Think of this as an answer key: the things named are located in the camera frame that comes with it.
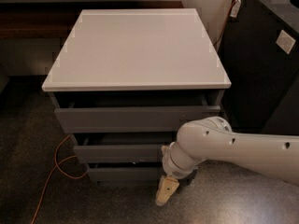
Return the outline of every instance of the gray drawer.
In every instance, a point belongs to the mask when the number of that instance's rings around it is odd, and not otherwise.
[[[99,185],[127,186],[127,185],[157,185],[162,175],[163,167],[159,163],[155,167],[117,167],[117,168],[88,168],[88,176]],[[197,167],[180,184],[190,184],[197,174]]]
[[[218,90],[179,91],[71,91],[55,92],[57,107],[145,107],[219,105]]]
[[[75,134],[74,151],[81,163],[161,162],[162,145],[175,133],[87,133]]]
[[[136,182],[159,180],[164,170],[162,167],[94,168],[87,173],[94,182]]]
[[[162,160],[162,145],[74,147],[80,163],[156,162]]]
[[[55,115],[65,133],[171,132],[220,110],[218,105],[56,108]]]

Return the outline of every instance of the wooden panel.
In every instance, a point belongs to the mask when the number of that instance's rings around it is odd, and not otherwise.
[[[0,4],[0,39],[66,38],[82,9],[183,8],[179,1]]]

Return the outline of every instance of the drawer front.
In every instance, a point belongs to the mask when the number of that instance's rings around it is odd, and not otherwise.
[[[160,162],[162,145],[74,146],[80,163]]]
[[[65,133],[171,132],[187,121],[217,116],[215,106],[57,108]]]
[[[159,180],[164,174],[162,167],[149,168],[98,168],[88,169],[94,182],[131,182]]]

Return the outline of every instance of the white label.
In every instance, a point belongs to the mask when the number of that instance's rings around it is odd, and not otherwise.
[[[287,53],[290,54],[293,45],[296,40],[288,35],[285,31],[281,30],[280,35],[277,40],[277,44]]]
[[[235,4],[231,11],[232,18],[236,18],[237,14],[239,13],[240,8],[241,8],[241,0],[235,0]]]

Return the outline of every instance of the black cabinet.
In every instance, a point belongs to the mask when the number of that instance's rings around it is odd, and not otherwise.
[[[283,51],[281,30],[299,41],[299,8],[291,0],[242,0],[226,25],[220,56],[232,87],[224,104],[236,130],[299,134],[299,46]]]

